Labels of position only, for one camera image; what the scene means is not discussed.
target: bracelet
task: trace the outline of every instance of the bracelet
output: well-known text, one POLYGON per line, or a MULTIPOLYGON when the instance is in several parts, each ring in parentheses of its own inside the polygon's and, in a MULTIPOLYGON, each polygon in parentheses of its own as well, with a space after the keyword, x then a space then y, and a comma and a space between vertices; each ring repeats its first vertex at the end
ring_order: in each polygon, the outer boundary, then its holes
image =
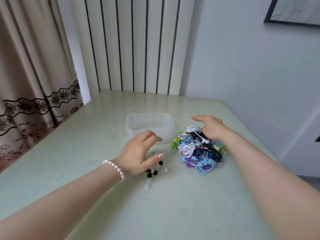
POLYGON ((113 166, 113 167, 120 173, 121 182, 123 182, 123 180, 125 179, 125 174, 122 172, 121 168, 119 168, 119 166, 118 166, 117 164, 115 164, 115 163, 112 162, 112 161, 108 161, 108 160, 104 160, 102 163, 103 163, 103 164, 108 163, 108 164, 110 164, 111 166, 113 166))

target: tabletop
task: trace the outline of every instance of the tabletop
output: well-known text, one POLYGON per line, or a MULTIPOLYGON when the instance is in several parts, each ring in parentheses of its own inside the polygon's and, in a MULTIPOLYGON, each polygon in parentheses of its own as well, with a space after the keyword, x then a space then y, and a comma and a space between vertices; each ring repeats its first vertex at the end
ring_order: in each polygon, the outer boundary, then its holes
MULTIPOLYGON (((115 158, 127 142, 126 116, 166 112, 177 136, 213 115, 274 159, 240 119, 217 99, 102 91, 0 174, 0 219, 115 158)), ((111 188, 67 239, 274 239, 245 188, 231 155, 205 175, 187 168, 170 144, 158 175, 127 178, 111 188)))

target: empty container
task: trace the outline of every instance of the empty container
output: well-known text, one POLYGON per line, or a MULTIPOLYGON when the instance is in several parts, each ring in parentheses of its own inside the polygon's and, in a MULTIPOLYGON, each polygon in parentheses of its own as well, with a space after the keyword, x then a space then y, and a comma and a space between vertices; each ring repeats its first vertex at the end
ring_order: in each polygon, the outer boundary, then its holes
POLYGON ((131 113, 127 115, 126 125, 128 139, 145 130, 153 131, 162 138, 160 143, 169 143, 174 137, 174 122, 168 113, 131 113))

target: framed artwork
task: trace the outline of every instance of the framed artwork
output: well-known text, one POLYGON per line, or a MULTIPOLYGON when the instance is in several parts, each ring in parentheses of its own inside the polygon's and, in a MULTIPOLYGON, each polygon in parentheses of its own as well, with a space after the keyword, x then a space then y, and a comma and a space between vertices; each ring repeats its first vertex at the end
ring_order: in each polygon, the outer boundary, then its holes
POLYGON ((320 0, 272 0, 264 23, 320 27, 320 0))

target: curtain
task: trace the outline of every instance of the curtain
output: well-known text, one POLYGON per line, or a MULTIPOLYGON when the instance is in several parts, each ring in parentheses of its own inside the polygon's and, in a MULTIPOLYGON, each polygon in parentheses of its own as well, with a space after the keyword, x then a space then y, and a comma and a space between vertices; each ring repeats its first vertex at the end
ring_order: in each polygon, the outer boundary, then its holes
POLYGON ((0 0, 0 172, 82 105, 57 0, 0 0))

